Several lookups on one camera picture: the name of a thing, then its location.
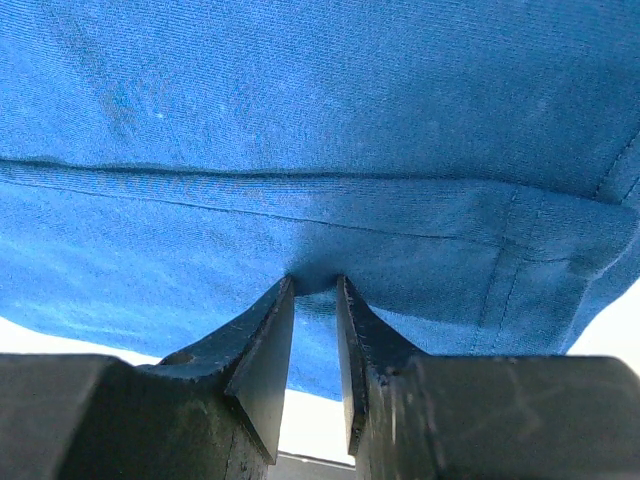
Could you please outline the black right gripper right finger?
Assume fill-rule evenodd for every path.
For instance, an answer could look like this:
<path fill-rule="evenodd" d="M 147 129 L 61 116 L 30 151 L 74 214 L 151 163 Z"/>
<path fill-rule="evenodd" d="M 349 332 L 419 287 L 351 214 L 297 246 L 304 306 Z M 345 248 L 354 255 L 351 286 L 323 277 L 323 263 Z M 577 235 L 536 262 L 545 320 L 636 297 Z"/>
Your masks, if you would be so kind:
<path fill-rule="evenodd" d="M 635 479 L 639 379 L 593 356 L 434 356 L 337 281 L 348 452 L 360 479 Z"/>

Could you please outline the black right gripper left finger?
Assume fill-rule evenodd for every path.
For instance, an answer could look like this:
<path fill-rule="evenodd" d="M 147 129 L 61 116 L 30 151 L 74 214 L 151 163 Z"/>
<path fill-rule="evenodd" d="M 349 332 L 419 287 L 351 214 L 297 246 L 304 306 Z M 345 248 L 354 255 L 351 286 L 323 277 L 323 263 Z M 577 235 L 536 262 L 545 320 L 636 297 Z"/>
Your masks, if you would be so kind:
<path fill-rule="evenodd" d="M 1 358 L 5 479 L 263 479 L 277 458 L 294 285 L 156 365 Z"/>

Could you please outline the blue Mickey t-shirt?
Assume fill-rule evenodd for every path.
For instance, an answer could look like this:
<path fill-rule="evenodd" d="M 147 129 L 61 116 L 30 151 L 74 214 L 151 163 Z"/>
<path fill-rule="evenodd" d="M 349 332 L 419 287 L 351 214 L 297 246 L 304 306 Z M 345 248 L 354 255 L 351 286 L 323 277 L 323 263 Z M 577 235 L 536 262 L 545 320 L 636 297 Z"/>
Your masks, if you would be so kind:
<path fill-rule="evenodd" d="M 639 276 L 635 1 L 5 1 L 1 314 L 164 356 L 295 281 L 436 355 L 567 352 Z"/>

